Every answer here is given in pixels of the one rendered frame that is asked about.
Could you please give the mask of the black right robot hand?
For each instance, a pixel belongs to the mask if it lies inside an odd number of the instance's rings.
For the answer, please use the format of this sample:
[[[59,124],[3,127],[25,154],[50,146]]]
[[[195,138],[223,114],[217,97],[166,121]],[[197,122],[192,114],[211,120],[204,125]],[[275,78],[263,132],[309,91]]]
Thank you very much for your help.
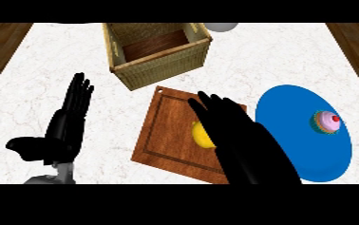
[[[200,118],[214,153],[232,185],[299,185],[297,171],[285,151],[259,122],[238,103],[198,92],[200,101],[188,99]]]

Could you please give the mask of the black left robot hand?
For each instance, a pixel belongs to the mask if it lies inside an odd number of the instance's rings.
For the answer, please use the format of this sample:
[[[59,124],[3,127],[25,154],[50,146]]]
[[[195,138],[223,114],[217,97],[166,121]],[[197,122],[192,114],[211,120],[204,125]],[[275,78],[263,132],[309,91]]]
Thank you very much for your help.
[[[84,73],[75,73],[62,108],[56,110],[43,137],[19,137],[9,140],[6,148],[25,161],[41,160],[44,165],[71,163],[80,153],[86,115],[95,87]]]

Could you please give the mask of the yellow lemon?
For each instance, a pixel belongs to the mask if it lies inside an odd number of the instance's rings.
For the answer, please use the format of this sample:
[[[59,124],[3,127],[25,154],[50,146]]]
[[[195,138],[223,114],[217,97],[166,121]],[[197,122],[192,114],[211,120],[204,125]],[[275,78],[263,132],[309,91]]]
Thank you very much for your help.
[[[204,126],[200,122],[192,122],[192,138],[195,143],[205,149],[214,148],[216,145],[208,137]]]

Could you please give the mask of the brown wooden cutting board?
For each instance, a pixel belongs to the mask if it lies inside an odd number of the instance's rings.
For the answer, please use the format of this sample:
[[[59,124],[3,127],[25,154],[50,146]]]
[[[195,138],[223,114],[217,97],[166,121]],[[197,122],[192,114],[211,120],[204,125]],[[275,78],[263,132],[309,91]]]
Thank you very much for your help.
[[[158,86],[132,160],[186,177],[226,184],[228,178],[213,149],[192,138],[192,123],[200,119],[188,104],[198,95]]]

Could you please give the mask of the wicker basket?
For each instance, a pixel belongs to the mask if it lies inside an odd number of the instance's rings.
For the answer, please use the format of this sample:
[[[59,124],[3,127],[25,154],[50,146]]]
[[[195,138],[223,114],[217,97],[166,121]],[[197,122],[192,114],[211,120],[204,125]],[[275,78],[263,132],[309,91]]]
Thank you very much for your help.
[[[203,23],[104,23],[109,71],[129,90],[203,67],[211,43]]]

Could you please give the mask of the blue round plate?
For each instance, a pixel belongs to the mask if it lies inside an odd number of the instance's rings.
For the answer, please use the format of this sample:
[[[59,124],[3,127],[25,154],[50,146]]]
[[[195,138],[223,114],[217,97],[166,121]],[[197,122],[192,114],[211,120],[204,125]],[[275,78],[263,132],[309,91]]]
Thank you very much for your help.
[[[344,121],[335,134],[319,133],[312,118],[318,111],[338,115],[328,101],[307,88],[284,84],[272,87],[256,109],[259,122],[278,141],[299,176],[313,182],[337,179],[352,159],[352,143]]]

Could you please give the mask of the pink frosted cupcake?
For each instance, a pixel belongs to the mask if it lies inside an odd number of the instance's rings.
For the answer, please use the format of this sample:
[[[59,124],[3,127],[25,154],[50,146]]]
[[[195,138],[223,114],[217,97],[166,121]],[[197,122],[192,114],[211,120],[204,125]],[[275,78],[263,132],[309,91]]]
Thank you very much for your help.
[[[310,118],[310,126],[318,133],[335,135],[341,128],[341,118],[334,112],[321,110]]]

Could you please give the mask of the grey round object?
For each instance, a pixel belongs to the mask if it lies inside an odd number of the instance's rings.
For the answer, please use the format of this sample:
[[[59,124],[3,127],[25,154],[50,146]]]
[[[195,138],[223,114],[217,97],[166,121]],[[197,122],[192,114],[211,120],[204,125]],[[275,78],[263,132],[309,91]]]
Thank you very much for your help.
[[[236,27],[236,23],[205,23],[205,27],[210,31],[226,32]]]

